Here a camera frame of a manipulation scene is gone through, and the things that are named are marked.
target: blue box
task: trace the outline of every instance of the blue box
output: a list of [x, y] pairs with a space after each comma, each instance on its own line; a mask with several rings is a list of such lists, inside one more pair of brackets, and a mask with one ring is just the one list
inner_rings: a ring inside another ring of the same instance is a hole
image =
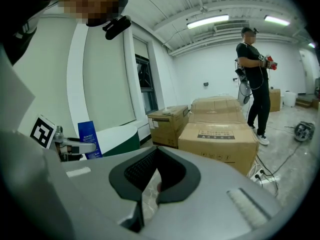
[[86, 159], [90, 160], [90, 159], [102, 158], [103, 156], [101, 154], [100, 146], [98, 143], [94, 122], [93, 121], [79, 122], [78, 131], [79, 131], [79, 137], [81, 142], [94, 143], [96, 146], [95, 151], [85, 154]]

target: power strip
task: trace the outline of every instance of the power strip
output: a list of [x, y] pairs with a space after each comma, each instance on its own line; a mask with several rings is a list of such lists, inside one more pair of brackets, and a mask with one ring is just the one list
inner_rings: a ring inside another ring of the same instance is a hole
[[254, 175], [251, 176], [250, 180], [252, 180], [253, 182], [256, 182], [257, 180], [259, 180], [259, 177], [262, 180], [264, 178], [264, 176], [265, 176], [264, 170], [260, 169]]

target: white sneaker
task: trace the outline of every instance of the white sneaker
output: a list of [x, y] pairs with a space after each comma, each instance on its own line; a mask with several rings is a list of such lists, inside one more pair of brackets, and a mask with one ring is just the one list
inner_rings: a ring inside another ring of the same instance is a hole
[[254, 126], [250, 126], [250, 128], [252, 129], [252, 131], [254, 132], [254, 134], [257, 134], [257, 129]]
[[258, 137], [258, 140], [260, 142], [261, 145], [269, 145], [270, 144], [270, 141], [267, 139], [266, 135], [263, 134], [263, 135], [257, 135]]

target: person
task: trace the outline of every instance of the person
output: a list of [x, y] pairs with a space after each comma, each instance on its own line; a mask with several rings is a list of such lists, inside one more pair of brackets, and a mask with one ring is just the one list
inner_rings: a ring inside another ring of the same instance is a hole
[[[248, 125], [257, 134], [262, 145], [270, 142], [266, 136], [267, 121], [270, 112], [269, 79], [267, 68], [271, 63], [267, 60], [260, 60], [260, 53], [253, 47], [256, 42], [256, 32], [249, 27], [241, 30], [243, 42], [236, 47], [239, 64], [244, 67], [246, 77], [254, 98], [248, 115]], [[258, 129], [254, 126], [258, 116]]]
[[[59, 0], [64, 11], [95, 27], [116, 18], [128, 0]], [[52, 0], [1, 0], [0, 43], [14, 65], [26, 52], [40, 16]]]

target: black pants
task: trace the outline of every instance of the black pants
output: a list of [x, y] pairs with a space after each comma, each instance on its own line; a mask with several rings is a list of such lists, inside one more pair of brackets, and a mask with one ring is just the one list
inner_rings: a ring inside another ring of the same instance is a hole
[[269, 83], [264, 80], [259, 89], [252, 90], [254, 98], [253, 105], [250, 109], [248, 116], [248, 125], [253, 126], [256, 117], [258, 116], [258, 135], [265, 134], [267, 121], [270, 112], [270, 96], [269, 96]]

